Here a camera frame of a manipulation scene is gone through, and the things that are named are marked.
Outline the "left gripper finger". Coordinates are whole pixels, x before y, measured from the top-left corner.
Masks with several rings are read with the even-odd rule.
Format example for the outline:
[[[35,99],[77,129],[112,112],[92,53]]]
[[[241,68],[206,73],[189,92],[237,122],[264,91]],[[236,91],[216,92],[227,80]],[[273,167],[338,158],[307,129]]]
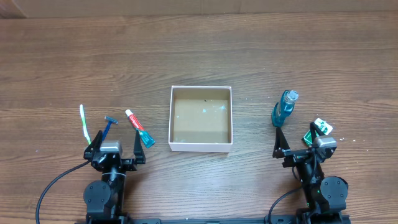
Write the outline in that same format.
[[[99,151],[102,141],[103,141],[103,132],[102,130],[99,130],[94,140],[92,140],[90,145],[87,147],[87,151],[88,152]]]
[[[144,154],[144,150],[142,148],[142,144],[141,144],[141,137],[139,134],[139,131],[136,131],[136,136],[135,136],[135,140],[134,140],[134,155],[135,155],[135,159],[145,159],[145,154]]]

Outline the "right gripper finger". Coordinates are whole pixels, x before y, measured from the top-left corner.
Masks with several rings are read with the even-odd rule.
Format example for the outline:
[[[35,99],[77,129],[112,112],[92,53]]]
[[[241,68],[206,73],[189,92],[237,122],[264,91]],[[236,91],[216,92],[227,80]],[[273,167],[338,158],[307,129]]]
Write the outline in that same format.
[[[281,150],[290,150],[290,146],[280,127],[276,127],[274,152]]]
[[[311,134],[312,145],[315,146],[316,145],[315,139],[319,136],[322,136],[323,132],[314,122],[311,122],[310,123],[310,134]]]

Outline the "green white soap packet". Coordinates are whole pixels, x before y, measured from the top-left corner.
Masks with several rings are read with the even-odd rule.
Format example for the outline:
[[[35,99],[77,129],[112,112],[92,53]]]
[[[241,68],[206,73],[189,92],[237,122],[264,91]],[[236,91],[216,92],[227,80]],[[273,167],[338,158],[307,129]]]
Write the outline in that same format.
[[[333,127],[321,118],[317,118],[314,123],[325,135],[329,135],[333,130]],[[308,146],[312,145],[312,135],[310,130],[308,130],[307,133],[303,136],[302,141]]]

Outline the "green white toothbrush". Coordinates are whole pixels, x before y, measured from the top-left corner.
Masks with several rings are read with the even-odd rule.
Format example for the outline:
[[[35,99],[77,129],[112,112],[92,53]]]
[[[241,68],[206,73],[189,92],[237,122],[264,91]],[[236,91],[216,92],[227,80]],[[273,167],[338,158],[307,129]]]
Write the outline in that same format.
[[[80,105],[80,118],[81,118],[81,122],[82,122],[83,135],[84,135],[85,139],[87,140],[88,144],[91,144],[91,138],[90,138],[90,135],[88,134],[86,118],[85,118],[85,110],[84,110],[83,105]]]

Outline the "red teal toothpaste tube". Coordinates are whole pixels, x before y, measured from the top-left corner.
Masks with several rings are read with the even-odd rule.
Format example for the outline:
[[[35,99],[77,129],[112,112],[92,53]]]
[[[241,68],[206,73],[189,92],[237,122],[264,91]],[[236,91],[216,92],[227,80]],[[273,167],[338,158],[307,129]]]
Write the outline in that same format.
[[[136,131],[138,131],[142,142],[144,143],[146,148],[150,148],[155,144],[155,140],[152,136],[144,129],[142,124],[137,119],[136,115],[131,110],[125,111],[126,116],[128,117],[131,124],[134,126]]]

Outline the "blue disposable razor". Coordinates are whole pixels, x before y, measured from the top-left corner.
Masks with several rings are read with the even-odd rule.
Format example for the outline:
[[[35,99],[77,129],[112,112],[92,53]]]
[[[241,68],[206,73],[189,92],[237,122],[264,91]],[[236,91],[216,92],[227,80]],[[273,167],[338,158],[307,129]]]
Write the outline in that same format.
[[[104,141],[106,139],[106,136],[111,128],[112,124],[118,124],[119,121],[110,117],[110,116],[105,116],[104,119],[108,122],[104,131],[103,131],[103,136],[102,136],[102,141]]]

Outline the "blue mouthwash bottle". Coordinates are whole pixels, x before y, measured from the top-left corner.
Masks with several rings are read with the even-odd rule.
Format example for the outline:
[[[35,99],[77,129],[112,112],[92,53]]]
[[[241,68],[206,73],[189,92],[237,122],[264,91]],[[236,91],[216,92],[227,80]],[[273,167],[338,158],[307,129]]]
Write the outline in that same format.
[[[295,90],[285,90],[280,98],[280,101],[274,106],[272,110],[272,124],[275,127],[282,127],[287,117],[291,115],[294,110],[299,94]]]

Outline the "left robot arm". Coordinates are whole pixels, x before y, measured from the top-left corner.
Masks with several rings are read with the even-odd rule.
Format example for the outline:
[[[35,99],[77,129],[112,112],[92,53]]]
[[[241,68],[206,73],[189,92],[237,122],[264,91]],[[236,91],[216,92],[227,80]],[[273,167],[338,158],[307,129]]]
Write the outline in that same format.
[[[146,163],[139,133],[135,134],[133,151],[133,158],[123,159],[121,142],[104,140],[102,131],[85,149],[83,158],[101,172],[101,179],[88,184],[83,193],[87,223],[134,222],[123,211],[123,205],[126,173],[136,171],[138,164]]]

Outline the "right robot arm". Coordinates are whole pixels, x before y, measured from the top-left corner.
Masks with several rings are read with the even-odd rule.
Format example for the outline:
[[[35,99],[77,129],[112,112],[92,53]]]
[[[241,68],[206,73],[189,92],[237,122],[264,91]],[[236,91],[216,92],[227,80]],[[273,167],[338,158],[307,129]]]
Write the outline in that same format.
[[[293,151],[280,127],[276,128],[275,144],[272,156],[283,158],[282,166],[296,170],[300,186],[280,196],[269,209],[265,223],[277,223],[280,220],[290,223],[350,223],[349,216],[343,215],[349,185],[337,176],[324,176],[321,163],[329,159],[337,148],[335,139],[323,133],[314,123],[310,123],[312,145],[306,149]],[[306,208],[300,208],[295,215],[273,217],[272,211],[284,198],[303,191],[307,201]]]

